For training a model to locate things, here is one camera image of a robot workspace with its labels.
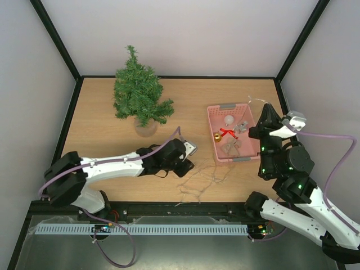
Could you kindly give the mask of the silver gift box ornament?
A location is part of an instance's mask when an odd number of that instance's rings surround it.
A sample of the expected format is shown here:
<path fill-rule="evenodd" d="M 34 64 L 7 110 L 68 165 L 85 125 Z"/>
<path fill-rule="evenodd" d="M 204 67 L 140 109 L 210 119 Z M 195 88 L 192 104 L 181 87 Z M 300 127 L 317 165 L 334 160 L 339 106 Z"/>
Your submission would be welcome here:
<path fill-rule="evenodd" d="M 248 122 L 241 121 L 237 125 L 234 126 L 233 131 L 237 134 L 245 133 L 248 131 Z"/>

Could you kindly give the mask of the pink plastic basket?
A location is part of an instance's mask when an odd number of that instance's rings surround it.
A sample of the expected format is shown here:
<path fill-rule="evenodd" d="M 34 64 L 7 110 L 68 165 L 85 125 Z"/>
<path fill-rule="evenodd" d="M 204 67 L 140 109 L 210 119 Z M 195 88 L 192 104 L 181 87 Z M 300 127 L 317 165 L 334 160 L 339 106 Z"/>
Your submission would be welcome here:
<path fill-rule="evenodd" d="M 207 114 L 218 165 L 260 158 L 259 141 L 249 137 L 255 121 L 248 103 L 211 105 L 207 107 Z"/>

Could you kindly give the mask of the clear string lights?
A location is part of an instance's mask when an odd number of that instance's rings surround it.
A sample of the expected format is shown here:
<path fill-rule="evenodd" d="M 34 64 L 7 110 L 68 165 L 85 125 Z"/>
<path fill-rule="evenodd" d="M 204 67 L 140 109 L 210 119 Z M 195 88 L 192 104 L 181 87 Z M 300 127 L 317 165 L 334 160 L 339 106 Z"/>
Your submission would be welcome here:
<path fill-rule="evenodd" d="M 261 98 L 252 98 L 248 97 L 248 102 L 250 109 L 254 104 L 268 104 L 267 100 Z M 261 111 L 252 112 L 254 121 L 256 122 L 259 119 Z M 202 197 L 206 191 L 211 186 L 221 185 L 224 182 L 227 182 L 228 179 L 235 172 L 237 166 L 241 163 L 248 163 L 250 161 L 242 161 L 239 163 L 230 163 L 228 165 L 218 165 L 215 162 L 214 148 L 213 148 L 213 160 L 210 158 L 204 159 L 197 164 L 195 164 L 195 171 L 187 177 L 187 179 L 180 183 L 177 188 L 179 193 L 182 195 L 182 198 L 177 204 L 190 203 L 189 200 L 186 200 L 190 197 L 194 198 L 197 203 L 202 203 Z"/>

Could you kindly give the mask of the small green christmas tree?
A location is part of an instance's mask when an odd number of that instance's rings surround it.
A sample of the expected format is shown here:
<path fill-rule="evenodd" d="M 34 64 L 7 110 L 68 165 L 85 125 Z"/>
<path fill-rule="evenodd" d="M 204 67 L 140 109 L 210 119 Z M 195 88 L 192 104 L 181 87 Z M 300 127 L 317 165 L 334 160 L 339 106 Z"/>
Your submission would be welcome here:
<path fill-rule="evenodd" d="M 130 116 L 139 121 L 140 127 L 146 127 L 150 121 L 161 125 L 174 114 L 174 101 L 161 101 L 164 87 L 160 84 L 155 70 L 138 62 L 137 51 L 128 45 L 129 57 L 125 67 L 118 69 L 115 74 L 113 107 L 118 119 Z"/>

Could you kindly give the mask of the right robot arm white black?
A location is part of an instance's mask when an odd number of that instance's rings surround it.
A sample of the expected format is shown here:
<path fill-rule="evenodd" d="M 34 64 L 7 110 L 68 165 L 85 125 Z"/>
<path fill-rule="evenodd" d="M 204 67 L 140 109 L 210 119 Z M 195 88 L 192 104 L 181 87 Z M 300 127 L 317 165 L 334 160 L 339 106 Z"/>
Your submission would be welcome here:
<path fill-rule="evenodd" d="M 302 133 L 306 118 L 296 111 L 283 117 L 270 103 L 265 103 L 249 137 L 260 142 L 258 176 L 274 180 L 273 189 L 283 201 L 294 205 L 299 213 L 282 206 L 266 195 L 252 192 L 245 202 L 246 216 L 277 222 L 322 248 L 329 258 L 343 264 L 359 263 L 359 224 L 347 217 L 310 177 L 314 168 L 304 145 L 283 141 Z"/>

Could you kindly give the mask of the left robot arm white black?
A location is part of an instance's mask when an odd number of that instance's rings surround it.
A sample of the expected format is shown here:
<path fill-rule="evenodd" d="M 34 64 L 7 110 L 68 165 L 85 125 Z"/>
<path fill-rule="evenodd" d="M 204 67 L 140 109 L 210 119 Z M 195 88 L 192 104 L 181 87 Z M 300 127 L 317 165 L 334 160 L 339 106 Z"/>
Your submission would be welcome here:
<path fill-rule="evenodd" d="M 123 156 L 87 158 L 76 151 L 68 152 L 45 172 L 44 194 L 53 207 L 72 205 L 104 219 L 111 211 L 109 199 L 105 191 L 94 190 L 91 184 L 118 177 L 156 175 L 161 170 L 184 177 L 194 168 L 188 157 L 196 150 L 195 144 L 174 138 Z"/>

